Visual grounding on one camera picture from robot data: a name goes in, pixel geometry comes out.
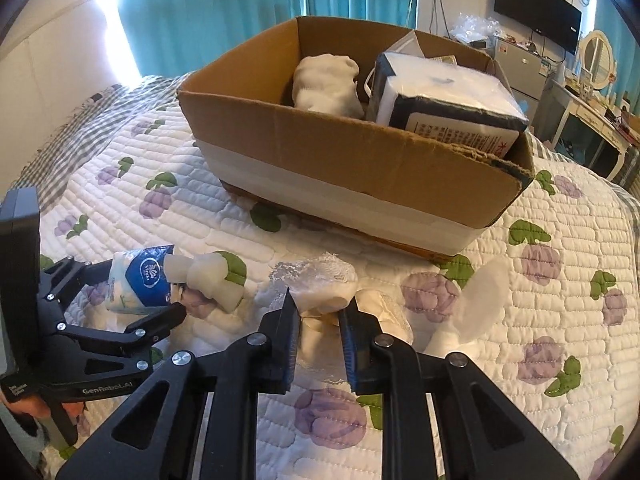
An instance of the bed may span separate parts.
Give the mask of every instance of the bed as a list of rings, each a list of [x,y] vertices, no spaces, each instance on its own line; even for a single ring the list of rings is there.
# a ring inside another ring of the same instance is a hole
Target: bed
[[[252,332],[273,308],[279,263],[328,251],[354,265],[360,288],[405,307],[414,347],[424,350],[462,293],[462,278],[339,228],[252,214],[255,202],[229,195],[207,169],[175,99],[180,81],[145,78],[137,89],[96,94],[25,168],[15,185],[38,187],[42,254],[98,262],[161,244],[236,254],[247,268],[246,299],[234,314],[187,304],[185,322],[158,344],[170,356],[218,351]],[[473,269],[501,254],[510,260],[500,321],[471,351],[580,478],[594,480],[638,419],[640,203],[530,142],[536,180],[462,254]],[[108,312],[101,294],[83,289],[68,322],[122,330],[135,319]],[[341,360],[338,340],[324,344],[317,352]],[[299,356],[287,395],[260,396],[257,477],[380,478],[376,407],[350,392],[339,366],[319,369],[316,357]],[[79,445],[120,402],[88,403]],[[63,459],[50,447],[43,456],[52,477]]]

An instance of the open cardboard box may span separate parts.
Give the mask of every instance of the open cardboard box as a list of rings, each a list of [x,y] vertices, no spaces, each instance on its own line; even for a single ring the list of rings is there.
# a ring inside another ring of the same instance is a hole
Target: open cardboard box
[[[193,73],[178,90],[210,170],[227,189],[356,230],[422,256],[452,256],[493,224],[533,180],[520,134],[504,160],[414,133],[292,107],[305,56],[351,57],[358,95],[376,56],[408,29],[299,17],[251,38]],[[426,57],[495,75],[486,54],[416,32]]]

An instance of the translucent plastic bag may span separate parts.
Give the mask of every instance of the translucent plastic bag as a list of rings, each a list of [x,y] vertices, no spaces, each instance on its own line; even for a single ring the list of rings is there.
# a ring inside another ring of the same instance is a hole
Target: translucent plastic bag
[[[480,16],[463,16],[460,14],[449,31],[461,43],[469,44],[473,41],[488,40],[495,34],[503,34],[500,23],[493,18]]]

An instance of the quilted bedspread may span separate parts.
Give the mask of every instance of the quilted bedspread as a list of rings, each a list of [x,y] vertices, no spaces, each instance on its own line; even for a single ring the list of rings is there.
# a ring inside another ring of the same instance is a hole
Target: quilted bedspread
[[[252,332],[270,307],[278,263],[326,251],[354,265],[360,288],[380,290],[404,308],[414,347],[423,351],[474,270],[505,255],[510,294],[500,319],[475,343],[473,358],[580,478],[594,479],[638,418],[636,227],[607,182],[555,158],[537,157],[536,181],[452,264],[439,268],[229,195],[173,101],[127,123],[71,176],[41,220],[42,253],[53,261],[71,255],[98,262],[115,251],[171,243],[191,254],[236,254],[246,264],[246,297],[238,310],[226,314],[210,303],[188,303],[186,321],[159,345],[165,356],[178,349],[219,351]],[[103,297],[100,286],[85,288],[69,321],[122,330],[136,319],[106,311]],[[342,362],[335,335],[321,344],[325,356]],[[327,371],[315,366],[314,355],[302,355],[288,394],[260,396],[258,478],[380,478],[379,399],[356,397],[341,373],[338,364]],[[118,402],[90,402],[81,434]],[[46,457],[55,473],[62,459],[53,450]]]

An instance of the wall-mounted tv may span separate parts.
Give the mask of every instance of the wall-mounted tv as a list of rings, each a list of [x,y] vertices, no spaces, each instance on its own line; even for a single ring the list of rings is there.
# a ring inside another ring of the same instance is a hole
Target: wall-mounted tv
[[[494,11],[575,53],[582,13],[566,0],[495,0]]]

